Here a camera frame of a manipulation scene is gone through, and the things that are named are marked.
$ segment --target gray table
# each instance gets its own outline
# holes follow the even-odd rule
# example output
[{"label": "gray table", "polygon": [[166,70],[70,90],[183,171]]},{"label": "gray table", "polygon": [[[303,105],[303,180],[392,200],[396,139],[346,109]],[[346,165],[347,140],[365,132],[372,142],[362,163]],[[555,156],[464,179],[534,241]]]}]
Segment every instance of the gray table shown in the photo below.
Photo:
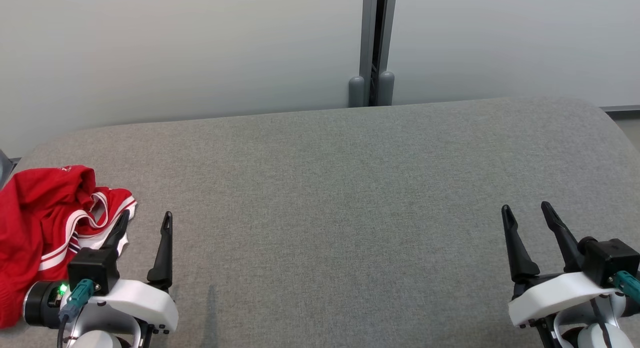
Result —
[{"label": "gray table", "polygon": [[[640,248],[640,156],[581,100],[121,125],[45,143],[17,169],[71,164],[139,202],[123,278],[145,279],[173,212],[180,321],[156,348],[541,348],[510,325],[501,206],[544,273],[563,262],[542,200],[578,238]],[[640,321],[623,327],[640,345]],[[25,329],[0,347],[55,343]]]}]

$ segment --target cylindrical motor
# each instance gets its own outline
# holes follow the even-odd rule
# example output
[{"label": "cylindrical motor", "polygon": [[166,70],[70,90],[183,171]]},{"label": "cylindrical motor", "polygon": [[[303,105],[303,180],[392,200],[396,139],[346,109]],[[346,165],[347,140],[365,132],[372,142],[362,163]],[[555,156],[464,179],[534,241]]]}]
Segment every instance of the cylindrical motor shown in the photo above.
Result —
[{"label": "cylindrical motor", "polygon": [[22,316],[30,326],[60,327],[58,312],[69,285],[65,280],[39,280],[31,286],[22,304]]}]

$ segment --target floor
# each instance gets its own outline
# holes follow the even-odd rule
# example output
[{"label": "floor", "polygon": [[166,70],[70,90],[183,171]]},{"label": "floor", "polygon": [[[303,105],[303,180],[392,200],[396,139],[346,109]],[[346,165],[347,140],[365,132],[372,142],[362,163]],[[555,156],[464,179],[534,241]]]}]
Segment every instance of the floor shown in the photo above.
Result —
[{"label": "floor", "polygon": [[629,141],[633,143],[635,149],[640,151],[640,118],[615,119],[614,121],[629,138]]}]

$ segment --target red garment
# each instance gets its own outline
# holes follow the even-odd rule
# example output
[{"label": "red garment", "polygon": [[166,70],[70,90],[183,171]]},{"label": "red garment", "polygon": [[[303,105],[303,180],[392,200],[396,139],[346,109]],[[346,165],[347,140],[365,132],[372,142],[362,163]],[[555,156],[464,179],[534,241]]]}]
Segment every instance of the red garment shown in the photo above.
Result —
[{"label": "red garment", "polygon": [[16,173],[0,190],[0,328],[18,322],[35,282],[67,279],[78,250],[100,248],[136,204],[126,189],[96,187],[94,170],[83,165]]}]

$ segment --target teal connector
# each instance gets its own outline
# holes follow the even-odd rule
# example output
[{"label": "teal connector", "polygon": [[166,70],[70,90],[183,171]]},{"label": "teal connector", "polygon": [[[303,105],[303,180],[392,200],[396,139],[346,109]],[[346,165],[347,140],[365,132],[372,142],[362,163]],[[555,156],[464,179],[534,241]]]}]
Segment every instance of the teal connector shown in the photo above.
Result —
[{"label": "teal connector", "polygon": [[625,270],[620,270],[613,277],[613,285],[615,288],[620,289],[622,293],[640,303],[640,281],[635,276]]},{"label": "teal connector", "polygon": [[94,295],[94,282],[91,279],[83,279],[75,286],[73,291],[71,292],[71,296],[67,298],[66,304],[60,308],[60,312],[58,312],[57,316],[60,318],[60,321],[63,320],[64,316],[67,316],[66,321],[73,321],[80,311],[82,307],[84,307],[87,302],[89,302],[89,298]]}]

